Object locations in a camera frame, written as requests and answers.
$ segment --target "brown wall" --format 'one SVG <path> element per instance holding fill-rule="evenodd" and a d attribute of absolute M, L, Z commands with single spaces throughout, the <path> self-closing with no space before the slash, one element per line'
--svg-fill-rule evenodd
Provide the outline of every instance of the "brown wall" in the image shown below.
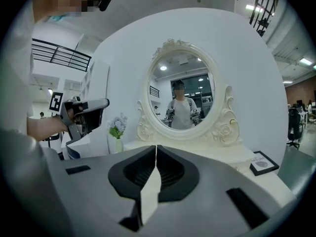
<path fill-rule="evenodd" d="M 309 100 L 315 102 L 314 90 L 316 90 L 316 76 L 286 87 L 287 103 L 293 105 L 297 100 L 302 100 L 307 105 Z"/>

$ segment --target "flower vase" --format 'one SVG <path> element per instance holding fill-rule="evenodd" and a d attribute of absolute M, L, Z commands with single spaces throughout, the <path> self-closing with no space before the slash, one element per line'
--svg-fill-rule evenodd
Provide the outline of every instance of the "flower vase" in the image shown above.
<path fill-rule="evenodd" d="M 123 142 L 120 138 L 116 139 L 115 145 L 116 145 L 115 153 L 123 152 Z"/>

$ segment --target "ornate mirror frame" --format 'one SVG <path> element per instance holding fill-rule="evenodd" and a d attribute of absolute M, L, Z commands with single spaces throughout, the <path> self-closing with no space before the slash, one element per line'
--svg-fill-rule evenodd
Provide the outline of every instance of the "ornate mirror frame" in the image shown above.
<path fill-rule="evenodd" d="M 208 115 L 199 125 L 187 130 L 174 130 L 162 124 L 152 111 L 148 96 L 150 77 L 157 62 L 173 51 L 187 51 L 200 58 L 213 74 L 215 84 L 214 103 Z M 202 140 L 210 146 L 230 146 L 240 141 L 239 125 L 231 108 L 232 88 L 223 81 L 221 73 L 210 55 L 202 48 L 184 42 L 168 39 L 154 53 L 143 78 L 142 99 L 138 101 L 141 117 L 137 126 L 137 136 L 142 141 L 159 141 L 171 139 L 177 141 Z"/>

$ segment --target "oval mirror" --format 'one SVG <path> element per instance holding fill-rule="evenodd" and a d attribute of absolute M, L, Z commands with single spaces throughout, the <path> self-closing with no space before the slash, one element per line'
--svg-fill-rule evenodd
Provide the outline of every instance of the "oval mirror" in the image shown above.
<path fill-rule="evenodd" d="M 171 129 L 195 127 L 212 108 L 215 85 L 211 70 L 189 51 L 177 50 L 161 57 L 149 84 L 152 111 Z"/>

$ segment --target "white vanity table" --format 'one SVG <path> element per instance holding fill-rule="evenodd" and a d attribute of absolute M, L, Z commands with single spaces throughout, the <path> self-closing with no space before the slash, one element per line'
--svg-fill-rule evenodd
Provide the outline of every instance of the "white vanity table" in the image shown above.
<path fill-rule="evenodd" d="M 150 78 L 157 64 L 165 55 L 179 51 L 191 53 L 202 60 L 212 73 L 216 87 L 214 102 L 208 115 L 197 126 L 187 130 L 175 130 L 162 124 L 152 111 L 148 96 Z M 169 39 L 153 55 L 143 82 L 142 99 L 138 101 L 141 117 L 137 126 L 137 139 L 125 144 L 124 150 L 147 145 L 181 149 L 230 165 L 268 192 L 280 206 L 296 199 L 274 172 L 260 176 L 254 176 L 251 172 L 249 167 L 254 153 L 240 138 L 239 125 L 232 110 L 232 88 L 225 84 L 220 68 L 203 49 L 188 42 Z"/>

